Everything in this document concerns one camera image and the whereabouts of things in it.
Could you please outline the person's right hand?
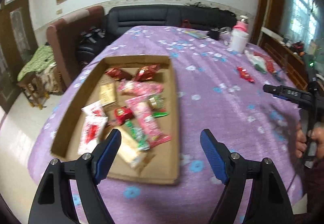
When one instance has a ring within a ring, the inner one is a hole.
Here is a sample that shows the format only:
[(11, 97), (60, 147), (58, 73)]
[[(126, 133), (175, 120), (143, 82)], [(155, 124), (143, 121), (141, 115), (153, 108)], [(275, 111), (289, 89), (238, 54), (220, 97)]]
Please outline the person's right hand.
[[(310, 138), (317, 142), (316, 157), (321, 160), (324, 156), (324, 130), (323, 127), (317, 127), (313, 129)], [(301, 158), (306, 151), (306, 136), (302, 132), (301, 122), (296, 126), (296, 142), (295, 142), (295, 155), (297, 158)]]

